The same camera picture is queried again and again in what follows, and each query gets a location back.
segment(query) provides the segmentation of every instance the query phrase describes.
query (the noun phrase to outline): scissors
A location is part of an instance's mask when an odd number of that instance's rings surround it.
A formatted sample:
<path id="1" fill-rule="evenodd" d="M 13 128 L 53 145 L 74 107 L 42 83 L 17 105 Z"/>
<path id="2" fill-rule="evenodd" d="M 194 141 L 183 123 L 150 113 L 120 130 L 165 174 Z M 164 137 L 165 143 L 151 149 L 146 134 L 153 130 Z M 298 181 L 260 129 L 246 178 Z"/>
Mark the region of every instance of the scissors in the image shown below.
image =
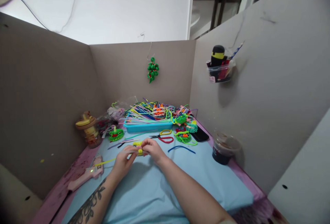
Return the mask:
<path id="1" fill-rule="evenodd" d="M 167 137 L 161 137 L 162 135 L 169 135 L 172 133 L 172 130 L 170 129 L 164 129 L 162 132 L 159 133 L 159 135 L 156 135 L 156 136 L 150 136 L 151 139 L 160 139 L 162 142 L 164 143 L 171 143 L 172 141 L 174 141 L 174 138 L 171 137 L 171 136 L 167 136 Z"/>

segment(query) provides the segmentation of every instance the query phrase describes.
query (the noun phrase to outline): blue plastic tray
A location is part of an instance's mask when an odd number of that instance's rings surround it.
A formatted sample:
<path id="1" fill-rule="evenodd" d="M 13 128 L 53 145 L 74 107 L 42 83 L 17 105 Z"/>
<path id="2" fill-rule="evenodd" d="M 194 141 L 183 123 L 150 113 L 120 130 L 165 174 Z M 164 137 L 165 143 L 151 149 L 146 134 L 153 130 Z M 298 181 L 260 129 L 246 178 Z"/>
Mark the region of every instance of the blue plastic tray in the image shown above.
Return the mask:
<path id="1" fill-rule="evenodd" d="M 170 122 L 161 122 L 158 124 L 145 124 L 145 125 L 127 125 L 125 121 L 124 127 L 127 129 L 128 133 L 145 132 L 150 130 L 172 129 L 172 122 L 170 121 Z"/>

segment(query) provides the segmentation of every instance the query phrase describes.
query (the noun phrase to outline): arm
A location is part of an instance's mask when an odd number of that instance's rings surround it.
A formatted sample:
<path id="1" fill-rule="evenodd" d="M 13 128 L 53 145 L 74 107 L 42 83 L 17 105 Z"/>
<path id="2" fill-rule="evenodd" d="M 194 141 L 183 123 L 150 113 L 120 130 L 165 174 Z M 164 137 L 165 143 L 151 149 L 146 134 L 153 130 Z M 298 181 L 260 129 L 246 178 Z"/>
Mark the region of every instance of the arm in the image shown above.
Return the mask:
<path id="1" fill-rule="evenodd" d="M 141 146 L 164 173 L 189 222 L 236 223 L 207 190 L 166 156 L 155 140 L 145 139 Z"/>
<path id="2" fill-rule="evenodd" d="M 123 149 L 123 151 L 125 150 L 137 151 L 138 148 L 129 145 Z M 127 159 L 127 156 L 127 153 L 119 153 L 117 155 L 116 162 L 109 175 L 71 218 L 70 224 L 102 222 L 114 190 L 128 173 L 137 153 L 133 153 L 129 159 Z"/>

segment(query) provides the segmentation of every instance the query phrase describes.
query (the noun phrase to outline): wall-mounted holder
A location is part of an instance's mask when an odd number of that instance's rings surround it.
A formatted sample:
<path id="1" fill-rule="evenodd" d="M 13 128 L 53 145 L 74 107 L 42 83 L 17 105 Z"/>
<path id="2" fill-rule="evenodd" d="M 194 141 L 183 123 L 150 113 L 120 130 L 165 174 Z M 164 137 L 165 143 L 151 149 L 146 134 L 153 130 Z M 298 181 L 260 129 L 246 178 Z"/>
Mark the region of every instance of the wall-mounted holder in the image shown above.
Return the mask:
<path id="1" fill-rule="evenodd" d="M 231 80 L 233 75 L 233 67 L 236 66 L 234 60 L 224 61 L 225 65 L 208 67 L 209 79 L 211 83 L 222 83 Z"/>

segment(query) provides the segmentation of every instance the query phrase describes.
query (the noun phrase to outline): person's left hand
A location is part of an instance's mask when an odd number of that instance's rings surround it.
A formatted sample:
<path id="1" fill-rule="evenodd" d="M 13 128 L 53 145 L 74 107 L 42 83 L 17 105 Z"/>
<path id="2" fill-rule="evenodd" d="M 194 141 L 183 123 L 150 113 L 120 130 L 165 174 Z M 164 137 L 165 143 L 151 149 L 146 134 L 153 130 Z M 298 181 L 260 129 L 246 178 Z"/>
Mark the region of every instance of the person's left hand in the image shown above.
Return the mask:
<path id="1" fill-rule="evenodd" d="M 118 182 L 120 182 L 125 177 L 125 175 L 128 173 L 135 158 L 138 155 L 137 152 L 132 153 L 131 151 L 138 151 L 138 148 L 128 145 L 116 157 L 116 161 L 111 170 L 111 173 L 114 174 L 114 176 L 118 180 Z"/>

